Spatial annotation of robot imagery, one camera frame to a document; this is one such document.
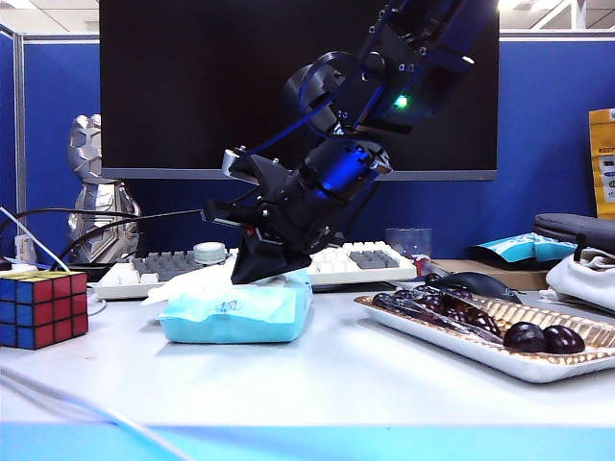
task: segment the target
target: yellow package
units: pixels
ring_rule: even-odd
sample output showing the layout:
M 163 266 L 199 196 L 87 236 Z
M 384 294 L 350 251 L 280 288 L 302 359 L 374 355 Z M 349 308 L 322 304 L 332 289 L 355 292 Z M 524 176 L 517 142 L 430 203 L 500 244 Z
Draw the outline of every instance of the yellow package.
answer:
M 615 109 L 589 112 L 589 137 L 598 217 L 615 220 Z

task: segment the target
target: computer monitor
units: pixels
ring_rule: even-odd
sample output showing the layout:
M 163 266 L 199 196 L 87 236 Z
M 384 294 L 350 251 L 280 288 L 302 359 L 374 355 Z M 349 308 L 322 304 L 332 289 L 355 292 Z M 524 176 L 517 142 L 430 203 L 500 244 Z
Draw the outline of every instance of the computer monitor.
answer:
M 356 53 L 385 0 L 105 0 L 101 21 L 103 174 L 224 179 L 225 149 L 288 125 L 283 86 L 325 52 Z M 391 136 L 385 180 L 489 180 L 497 169 L 497 17 L 476 64 L 432 119 Z M 293 137 L 262 153 L 287 168 Z

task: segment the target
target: white desk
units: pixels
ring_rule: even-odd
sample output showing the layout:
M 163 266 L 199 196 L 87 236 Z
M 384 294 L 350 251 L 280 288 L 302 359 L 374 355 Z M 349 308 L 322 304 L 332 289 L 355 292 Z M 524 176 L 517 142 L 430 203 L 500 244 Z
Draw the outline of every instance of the white desk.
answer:
M 161 305 L 123 302 L 83 337 L 0 359 L 148 425 L 615 425 L 615 371 L 528 384 L 367 320 L 354 296 L 316 295 L 290 344 L 171 344 Z M 0 393 L 5 422 L 88 418 Z

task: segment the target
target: blue cubicle wall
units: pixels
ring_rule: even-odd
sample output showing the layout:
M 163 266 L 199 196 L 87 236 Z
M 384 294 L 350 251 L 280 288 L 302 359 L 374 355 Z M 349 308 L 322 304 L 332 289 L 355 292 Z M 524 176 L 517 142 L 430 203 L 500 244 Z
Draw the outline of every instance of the blue cubicle wall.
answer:
M 15 124 L 12 36 L 0 30 L 0 205 L 15 209 Z
M 383 239 L 387 227 L 434 229 L 437 257 L 461 257 L 489 239 L 531 230 L 540 212 L 593 215 L 587 112 L 615 106 L 615 41 L 504 41 L 501 46 L 499 175 L 493 182 L 386 182 L 350 232 Z M 28 207 L 71 206 L 79 181 L 68 171 L 72 119 L 99 110 L 98 46 L 26 44 Z M 141 114 L 135 108 L 135 116 Z M 202 207 L 229 199 L 240 182 L 130 181 L 145 213 Z M 33 230 L 59 250 L 65 217 L 33 217 Z M 229 228 L 198 216 L 144 227 L 152 249 L 198 241 L 236 244 Z

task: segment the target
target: blue tissue package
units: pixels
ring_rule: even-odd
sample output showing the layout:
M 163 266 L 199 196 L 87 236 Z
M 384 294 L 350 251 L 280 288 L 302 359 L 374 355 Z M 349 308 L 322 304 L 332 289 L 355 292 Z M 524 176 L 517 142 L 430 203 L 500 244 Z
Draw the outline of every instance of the blue tissue package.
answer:
M 195 288 L 169 300 L 159 315 L 178 343 L 275 343 L 302 333 L 312 291 L 305 269 L 246 285 Z
M 537 261 L 563 259 L 574 253 L 577 247 L 574 243 L 560 242 L 554 238 L 545 237 L 534 232 L 501 238 L 500 240 L 482 243 L 477 246 L 494 252 L 507 262 L 517 262 L 531 258 Z

